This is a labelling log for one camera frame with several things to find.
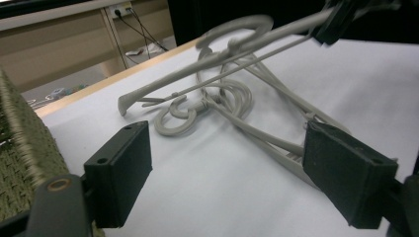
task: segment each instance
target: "green woven basket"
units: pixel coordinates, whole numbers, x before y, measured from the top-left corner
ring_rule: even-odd
[[[1,68],[0,159],[0,222],[29,210],[40,184],[68,174],[48,128]]]

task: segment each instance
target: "white table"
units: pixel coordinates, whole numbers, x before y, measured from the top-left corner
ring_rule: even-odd
[[[213,48],[225,44],[223,39]],[[386,220],[379,230],[348,226],[325,194],[279,165],[217,112],[205,113],[191,132],[178,137],[156,133],[153,120],[162,106],[134,105],[124,118],[119,115],[120,95],[197,57],[189,48],[42,117],[77,175],[120,128],[149,120],[153,171],[126,225],[106,230],[107,236],[385,236]],[[341,121],[353,136],[397,157],[399,181],[412,173],[418,152],[418,62],[417,45],[352,40],[331,47],[311,40],[264,61],[290,89]],[[303,119],[291,103],[245,71],[230,78],[244,81],[254,95],[246,121],[302,142]],[[150,97],[165,97],[194,83],[190,76]]]

